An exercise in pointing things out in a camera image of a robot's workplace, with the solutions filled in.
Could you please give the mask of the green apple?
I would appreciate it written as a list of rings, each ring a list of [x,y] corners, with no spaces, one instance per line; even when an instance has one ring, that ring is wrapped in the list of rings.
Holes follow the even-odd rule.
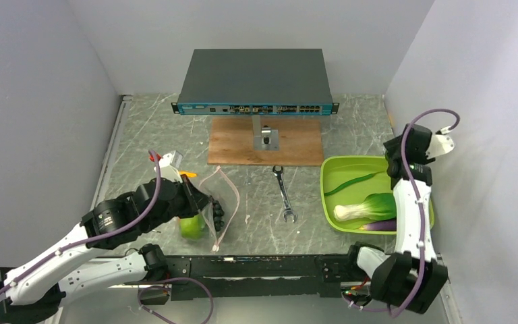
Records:
[[[205,228],[206,222],[201,214],[179,219],[179,231],[182,238],[199,240],[204,235]]]

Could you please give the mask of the clear zip top bag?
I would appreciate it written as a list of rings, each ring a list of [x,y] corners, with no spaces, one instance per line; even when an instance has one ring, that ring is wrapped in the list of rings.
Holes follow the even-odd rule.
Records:
[[[218,252],[221,243],[231,229],[231,223],[236,216],[241,203],[241,194],[236,185],[231,181],[220,166],[216,166],[214,171],[201,180],[195,182],[195,187],[211,197],[211,202],[201,212],[206,222],[204,235],[199,239],[209,237],[212,240],[210,250]],[[212,201],[218,200],[225,212],[223,220],[225,226],[220,232],[215,232],[212,222]]]

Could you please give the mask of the black grape bunch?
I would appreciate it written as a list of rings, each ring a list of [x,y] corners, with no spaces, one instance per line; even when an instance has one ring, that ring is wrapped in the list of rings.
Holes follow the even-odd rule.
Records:
[[[225,212],[218,200],[212,201],[212,222],[214,225],[215,232],[220,232],[222,228],[225,226],[225,222],[223,217]]]

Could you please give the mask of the green chili pepper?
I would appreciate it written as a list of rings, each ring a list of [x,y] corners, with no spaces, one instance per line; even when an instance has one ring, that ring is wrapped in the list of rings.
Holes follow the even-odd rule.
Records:
[[[334,195],[346,188],[348,188],[349,186],[352,186],[354,184],[357,184],[357,183],[360,183],[360,182],[364,182],[366,180],[370,180],[372,179],[374,176],[378,175],[378,174],[381,174],[382,171],[379,171],[379,172],[374,172],[374,173],[369,173],[367,175],[363,175],[363,176],[360,176],[358,178],[353,178],[353,179],[350,179],[350,180],[347,180],[346,182],[343,182],[342,184],[338,185],[336,188],[328,191],[328,192],[325,192],[323,194],[323,196],[331,196],[331,195]]]

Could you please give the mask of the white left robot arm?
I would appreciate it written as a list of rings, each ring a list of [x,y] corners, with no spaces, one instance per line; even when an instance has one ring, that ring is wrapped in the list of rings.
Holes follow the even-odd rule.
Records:
[[[98,269],[82,266],[176,217],[195,217],[211,202],[211,196],[183,175],[178,181],[156,177],[134,191],[98,203],[38,257],[16,268],[0,267],[0,323],[40,323],[71,297],[95,288],[167,279],[169,267],[156,244]]]

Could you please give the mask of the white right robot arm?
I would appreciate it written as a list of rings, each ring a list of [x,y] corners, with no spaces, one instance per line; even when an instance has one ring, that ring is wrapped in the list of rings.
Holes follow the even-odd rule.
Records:
[[[432,131],[406,125],[402,135],[385,142],[387,175],[396,207],[393,253],[357,242],[347,253],[345,272],[353,280],[370,279],[370,297],[396,317],[402,311],[425,313],[448,279],[437,261],[430,235],[432,170],[428,148]]]

